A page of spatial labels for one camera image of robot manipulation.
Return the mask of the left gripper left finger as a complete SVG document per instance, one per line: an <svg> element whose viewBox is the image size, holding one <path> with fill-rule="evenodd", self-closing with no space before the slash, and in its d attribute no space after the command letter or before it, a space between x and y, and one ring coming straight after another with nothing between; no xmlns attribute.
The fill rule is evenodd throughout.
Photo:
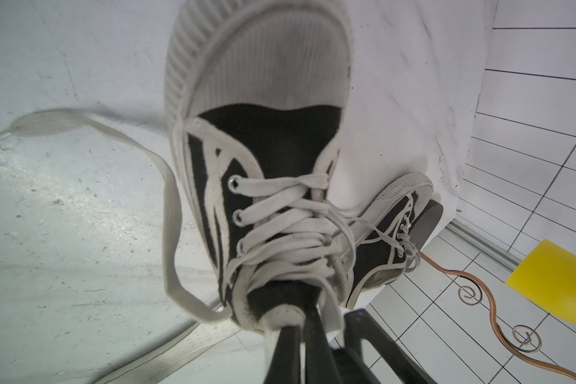
<svg viewBox="0 0 576 384"><path fill-rule="evenodd" d="M300 383L300 342L298 326L283 327L279 331L264 384Z"/></svg>

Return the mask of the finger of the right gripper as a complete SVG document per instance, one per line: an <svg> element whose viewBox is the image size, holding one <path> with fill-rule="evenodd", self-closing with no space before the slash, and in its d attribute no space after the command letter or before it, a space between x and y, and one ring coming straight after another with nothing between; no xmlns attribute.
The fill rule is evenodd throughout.
<svg viewBox="0 0 576 384"><path fill-rule="evenodd" d="M436 381L410 358L364 309L344 315L344 347L333 357L344 383L378 383L363 360L363 342L369 342L402 383L435 384Z"/></svg>

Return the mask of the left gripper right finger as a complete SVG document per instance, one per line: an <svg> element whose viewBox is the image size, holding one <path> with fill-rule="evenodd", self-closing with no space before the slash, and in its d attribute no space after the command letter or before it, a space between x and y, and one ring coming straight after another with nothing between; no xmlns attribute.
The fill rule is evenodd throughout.
<svg viewBox="0 0 576 384"><path fill-rule="evenodd" d="M329 347L315 304L307 305L304 326L305 379L307 384L340 384L342 378Z"/></svg>

